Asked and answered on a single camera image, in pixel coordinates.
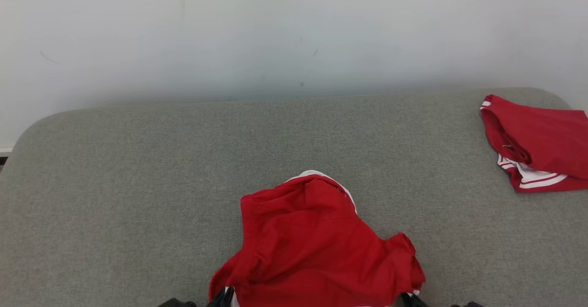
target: wall mark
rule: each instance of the wall mark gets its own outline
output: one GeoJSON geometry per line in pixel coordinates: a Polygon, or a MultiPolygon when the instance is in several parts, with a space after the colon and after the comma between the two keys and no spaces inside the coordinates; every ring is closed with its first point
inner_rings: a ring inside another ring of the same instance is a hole
{"type": "Polygon", "coordinates": [[[43,51],[39,51],[40,56],[42,56],[43,58],[46,58],[47,61],[53,62],[53,63],[59,63],[58,61],[53,60],[52,58],[49,58],[48,56],[46,56],[43,51]]]}

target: gray fabric upholstery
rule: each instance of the gray fabric upholstery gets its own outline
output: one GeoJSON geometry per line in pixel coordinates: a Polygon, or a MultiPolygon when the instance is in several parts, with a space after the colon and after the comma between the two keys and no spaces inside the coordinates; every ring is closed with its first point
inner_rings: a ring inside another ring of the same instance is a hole
{"type": "Polygon", "coordinates": [[[516,194],[483,97],[535,89],[99,108],[28,129],[0,175],[0,304],[204,304],[242,242],[239,199],[307,169],[405,232],[432,307],[585,305],[588,192],[516,194]]]}

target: baseboard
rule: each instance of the baseboard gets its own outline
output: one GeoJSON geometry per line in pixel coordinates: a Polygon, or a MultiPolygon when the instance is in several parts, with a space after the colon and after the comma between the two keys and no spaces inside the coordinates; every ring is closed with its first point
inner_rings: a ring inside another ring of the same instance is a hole
{"type": "Polygon", "coordinates": [[[0,158],[10,156],[11,153],[12,153],[12,148],[0,148],[0,158]]]}

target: white stripe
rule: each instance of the white stripe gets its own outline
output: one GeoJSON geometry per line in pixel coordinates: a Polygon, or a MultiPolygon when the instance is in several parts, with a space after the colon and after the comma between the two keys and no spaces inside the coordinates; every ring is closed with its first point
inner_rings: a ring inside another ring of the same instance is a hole
{"type": "Polygon", "coordinates": [[[481,104],[481,108],[480,108],[480,110],[483,110],[484,108],[487,108],[487,107],[488,107],[488,106],[490,106],[490,105],[491,105],[491,102],[484,101],[484,102],[481,104]]]}
{"type": "Polygon", "coordinates": [[[519,187],[520,188],[541,188],[542,186],[550,186],[550,185],[557,184],[557,183],[563,181],[565,178],[567,178],[567,175],[561,174],[556,177],[553,177],[552,179],[548,179],[546,181],[533,182],[533,183],[527,183],[527,184],[521,183],[519,185],[519,187]]]}
{"type": "Polygon", "coordinates": [[[498,153],[498,162],[497,162],[497,164],[498,164],[498,166],[500,166],[500,167],[502,167],[502,166],[504,166],[504,165],[506,165],[506,164],[509,164],[509,165],[513,165],[513,166],[514,166],[514,165],[516,164],[516,162],[514,162],[514,161],[510,160],[509,158],[505,158],[504,156],[502,156],[502,155],[500,155],[500,154],[498,153]]]}
{"type": "MultiPolygon", "coordinates": [[[[300,177],[305,177],[305,176],[310,176],[310,175],[319,175],[319,176],[323,176],[323,177],[327,177],[329,179],[332,179],[331,177],[329,177],[329,175],[323,174],[320,171],[303,171],[300,175],[292,177],[291,179],[288,179],[288,181],[291,181],[295,178],[300,178],[300,177]]],[[[345,193],[347,193],[347,196],[349,196],[349,198],[351,199],[351,202],[353,203],[353,208],[355,208],[355,214],[357,214],[357,207],[355,206],[355,201],[353,201],[353,197],[351,197],[351,192],[349,192],[349,190],[347,190],[343,185],[340,184],[340,182],[335,181],[334,179],[332,179],[335,183],[337,183],[341,188],[343,188],[343,190],[345,190],[345,193]]]]}
{"type": "Polygon", "coordinates": [[[555,177],[559,175],[558,173],[550,173],[549,175],[546,176],[540,176],[536,179],[528,179],[528,178],[523,178],[520,180],[521,183],[531,183],[531,182],[535,182],[535,181],[539,181],[541,179],[546,179],[546,178],[551,178],[551,177],[555,177]]]}

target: scuff mark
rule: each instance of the scuff mark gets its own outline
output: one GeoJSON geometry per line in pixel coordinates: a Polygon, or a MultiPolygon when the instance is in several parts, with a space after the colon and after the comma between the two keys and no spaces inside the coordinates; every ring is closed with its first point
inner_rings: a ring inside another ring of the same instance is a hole
{"type": "Polygon", "coordinates": [[[59,63],[59,61],[55,61],[52,58],[49,58],[48,56],[46,56],[43,51],[39,51],[40,56],[42,56],[43,58],[46,58],[47,61],[53,62],[53,63],[59,63]]]}
{"type": "Polygon", "coordinates": [[[180,0],[180,19],[183,25],[186,20],[186,0],[180,0]]]}

